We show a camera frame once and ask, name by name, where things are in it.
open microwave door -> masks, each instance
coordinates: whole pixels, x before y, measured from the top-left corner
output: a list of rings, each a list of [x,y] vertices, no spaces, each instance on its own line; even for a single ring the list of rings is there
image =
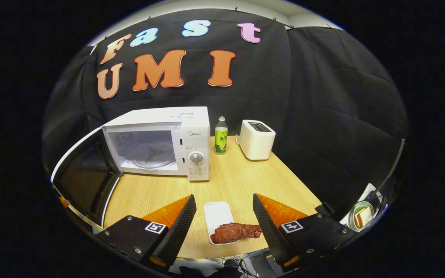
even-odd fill
[[[97,128],[63,155],[54,168],[51,182],[75,213],[102,229],[109,198],[121,174],[102,128]]]

white toaster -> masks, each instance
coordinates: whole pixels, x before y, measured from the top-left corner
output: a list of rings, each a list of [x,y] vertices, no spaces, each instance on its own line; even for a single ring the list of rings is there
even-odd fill
[[[243,120],[236,143],[249,160],[267,160],[274,144],[276,132],[261,121]]]

microwave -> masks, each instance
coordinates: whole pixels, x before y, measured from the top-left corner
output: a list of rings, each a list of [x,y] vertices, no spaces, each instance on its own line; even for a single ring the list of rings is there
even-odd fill
[[[51,183],[70,206],[102,227],[122,173],[208,181],[209,142],[205,106],[133,110],[74,144],[56,164]]]

bread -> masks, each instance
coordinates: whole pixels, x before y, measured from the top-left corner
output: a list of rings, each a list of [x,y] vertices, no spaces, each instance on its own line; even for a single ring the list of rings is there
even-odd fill
[[[370,208],[364,207],[359,212],[355,213],[353,219],[355,220],[355,226],[357,226],[358,229],[362,229],[370,222],[370,220],[372,220],[372,211]]]

bottle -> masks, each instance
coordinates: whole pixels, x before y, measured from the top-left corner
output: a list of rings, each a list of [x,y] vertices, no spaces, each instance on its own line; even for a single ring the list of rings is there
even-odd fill
[[[228,140],[228,126],[224,122],[226,118],[224,116],[219,117],[219,123],[216,125],[216,131],[214,133],[214,142],[215,147],[214,150],[217,154],[226,153],[226,143]]]

